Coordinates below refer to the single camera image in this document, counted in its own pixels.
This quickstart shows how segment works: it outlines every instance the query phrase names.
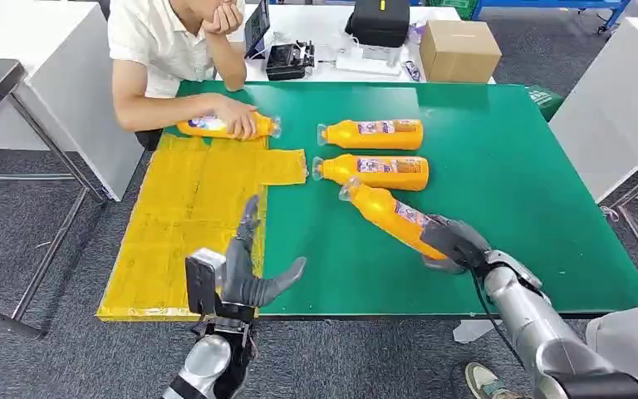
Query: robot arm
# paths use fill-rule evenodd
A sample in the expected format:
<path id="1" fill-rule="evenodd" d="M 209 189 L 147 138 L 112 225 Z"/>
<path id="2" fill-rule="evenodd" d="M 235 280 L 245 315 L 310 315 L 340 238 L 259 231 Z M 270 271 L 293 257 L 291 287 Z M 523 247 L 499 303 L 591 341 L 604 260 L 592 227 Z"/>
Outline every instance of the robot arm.
<path id="1" fill-rule="evenodd" d="M 257 308 L 302 276 L 304 258 L 297 258 L 276 278 L 253 275 L 251 248 L 257 212 L 258 197 L 254 195 L 225 255 L 200 249 L 184 261 L 189 310 L 207 319 L 182 369 L 164 391 L 164 399 L 236 397 L 254 357 L 252 321 Z"/>
<path id="2" fill-rule="evenodd" d="M 638 399 L 638 380 L 618 372 L 566 324 L 541 290 L 542 283 L 512 256 L 491 250 L 463 222 L 434 215 L 422 241 L 449 259 L 426 259 L 448 273 L 469 271 L 484 287 L 507 330 L 507 339 L 533 377 L 534 399 Z"/>

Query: white shirt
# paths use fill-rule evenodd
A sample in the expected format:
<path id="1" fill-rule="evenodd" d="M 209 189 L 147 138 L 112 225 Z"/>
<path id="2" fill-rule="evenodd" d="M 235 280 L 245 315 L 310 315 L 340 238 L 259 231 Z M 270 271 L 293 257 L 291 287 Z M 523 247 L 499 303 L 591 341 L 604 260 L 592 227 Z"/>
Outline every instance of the white shirt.
<path id="1" fill-rule="evenodd" d="M 246 2 L 237 0 L 243 13 Z M 138 62 L 148 68 L 148 97 L 170 98 L 179 82 L 212 77 L 213 62 L 207 51 L 204 30 L 195 37 L 182 25 L 169 0 L 111 0 L 109 16 L 110 57 Z M 241 25 L 228 35 L 243 42 Z"/>

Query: green table mat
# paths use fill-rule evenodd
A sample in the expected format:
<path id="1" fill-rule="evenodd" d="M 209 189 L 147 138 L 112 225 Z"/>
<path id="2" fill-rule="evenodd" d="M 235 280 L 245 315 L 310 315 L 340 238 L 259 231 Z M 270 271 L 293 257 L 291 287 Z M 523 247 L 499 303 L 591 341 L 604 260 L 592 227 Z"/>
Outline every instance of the green table mat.
<path id="1" fill-rule="evenodd" d="M 638 272 L 522 86 L 253 82 L 228 93 L 219 81 L 183 82 L 180 96 L 220 92 L 282 118 L 271 148 L 420 155 L 421 192 L 393 190 L 425 213 L 473 225 L 528 266 L 561 313 L 585 317 L 638 306 Z M 317 144 L 316 126 L 345 119 L 418 118 L 417 151 L 343 150 Z M 270 187 L 263 274 L 297 256 L 307 269 L 261 316 L 480 315 L 468 275 L 425 268 L 420 256 L 337 198 L 332 181 Z"/>

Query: orange bottle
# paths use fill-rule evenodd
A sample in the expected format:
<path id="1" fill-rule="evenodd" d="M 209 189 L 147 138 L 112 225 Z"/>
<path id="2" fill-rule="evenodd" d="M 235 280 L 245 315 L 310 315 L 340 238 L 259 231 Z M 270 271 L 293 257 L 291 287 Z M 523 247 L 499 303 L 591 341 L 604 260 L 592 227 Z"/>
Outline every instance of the orange bottle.
<path id="1" fill-rule="evenodd" d="M 280 136 L 280 118 L 268 118 L 257 112 L 253 113 L 256 123 L 256 134 L 249 140 L 257 139 L 265 135 L 278 138 Z M 226 124 L 215 114 L 207 114 L 199 118 L 181 121 L 177 128 L 186 135 L 196 135 L 201 137 L 218 137 L 230 139 L 231 135 L 226 131 Z"/>
<path id="2" fill-rule="evenodd" d="M 423 137 L 422 122 L 416 119 L 317 125 L 319 145 L 334 144 L 341 148 L 416 150 L 422 145 Z"/>
<path id="3" fill-rule="evenodd" d="M 370 187 L 420 191 L 429 180 L 429 163 L 418 156 L 339 155 L 333 160 L 315 157 L 314 180 L 344 185 L 351 176 Z"/>
<path id="4" fill-rule="evenodd" d="M 393 198 L 388 190 L 362 185 L 357 178 L 351 177 L 341 188 L 339 199 L 350 201 L 364 218 L 417 252 L 432 259 L 446 259 L 444 254 L 420 239 L 429 218 Z"/>

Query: blue shelf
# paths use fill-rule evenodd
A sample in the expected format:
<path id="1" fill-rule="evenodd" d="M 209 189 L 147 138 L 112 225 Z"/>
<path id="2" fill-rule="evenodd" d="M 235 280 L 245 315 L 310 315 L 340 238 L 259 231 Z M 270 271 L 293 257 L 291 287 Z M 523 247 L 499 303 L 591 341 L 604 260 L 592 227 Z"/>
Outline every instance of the blue shelf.
<path id="1" fill-rule="evenodd" d="M 612 15 L 605 25 L 598 29 L 598 32 L 604 32 L 615 24 L 629 2 L 630 0 L 478 0 L 471 19 L 478 19 L 483 7 L 578 8 L 581 10 L 606 8 L 612 10 Z"/>

